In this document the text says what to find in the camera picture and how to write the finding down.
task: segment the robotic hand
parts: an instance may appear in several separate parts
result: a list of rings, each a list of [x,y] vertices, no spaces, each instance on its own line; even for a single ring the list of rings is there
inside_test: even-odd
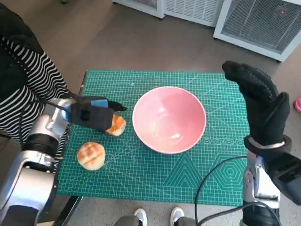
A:
[[[57,192],[54,156],[69,123],[99,131],[111,127],[115,111],[126,108],[104,97],[53,98],[29,132],[0,190],[0,225],[33,226]]]
[[[245,137],[248,163],[243,179],[244,204],[262,202],[279,217],[280,192],[301,205],[301,161],[289,154],[291,140],[283,134],[290,112],[289,96],[278,94],[270,77],[257,68],[226,61],[226,79],[238,84],[246,101],[250,135]],[[277,226],[267,208],[243,209],[242,226]]]

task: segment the gray floor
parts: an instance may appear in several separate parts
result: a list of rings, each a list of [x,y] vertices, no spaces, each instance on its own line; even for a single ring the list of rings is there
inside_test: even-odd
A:
[[[58,0],[1,0],[19,13],[34,30],[41,45],[52,57],[71,90],[77,92],[88,68],[155,69],[221,72],[225,60],[244,62],[270,74],[279,90],[290,93],[291,101],[300,93],[301,46],[283,63],[214,41],[212,28],[172,17],[155,17],[112,5],[110,0],[73,0],[62,5]],[[293,140],[292,152],[301,157],[301,115],[291,112],[285,132]],[[55,210],[62,206],[58,198]],[[68,225],[111,226],[137,207],[148,213],[148,225],[168,226],[175,203],[139,202],[85,198]],[[193,206],[179,204],[187,216]],[[226,209],[199,206],[199,218]],[[281,201],[284,226],[301,221],[301,208],[285,197]],[[206,225],[238,225],[241,213],[210,221]]]

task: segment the white appliance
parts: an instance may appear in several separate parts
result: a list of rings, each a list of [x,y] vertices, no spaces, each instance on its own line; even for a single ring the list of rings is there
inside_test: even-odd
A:
[[[225,0],[214,37],[282,62],[301,43],[301,0]]]
[[[113,3],[134,8],[160,19],[164,17],[165,0],[113,0]]]
[[[165,0],[165,14],[215,27],[224,0]]]

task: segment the bun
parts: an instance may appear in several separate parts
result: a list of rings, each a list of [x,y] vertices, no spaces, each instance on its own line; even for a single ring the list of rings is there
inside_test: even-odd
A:
[[[112,119],[112,127],[107,129],[106,132],[118,137],[124,132],[126,125],[127,121],[125,119],[123,119],[120,115],[114,114]]]
[[[87,170],[100,169],[105,160],[104,147],[98,143],[87,142],[77,152],[77,161]]]

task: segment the grid lines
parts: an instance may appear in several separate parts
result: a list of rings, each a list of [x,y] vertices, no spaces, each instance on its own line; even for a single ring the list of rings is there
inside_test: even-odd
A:
[[[199,98],[207,125],[200,142],[177,155],[147,148],[136,136],[132,112],[138,99],[160,86],[184,88]],[[245,101],[238,86],[221,73],[97,70],[87,72],[82,95],[103,96],[127,107],[120,113],[127,128],[120,137],[73,125],[59,173],[59,194],[162,202],[193,203],[202,178],[222,160],[245,155],[243,137],[249,133]],[[106,150],[97,171],[76,159],[84,143],[98,142]],[[220,167],[206,182],[199,203],[238,206],[246,162]]]

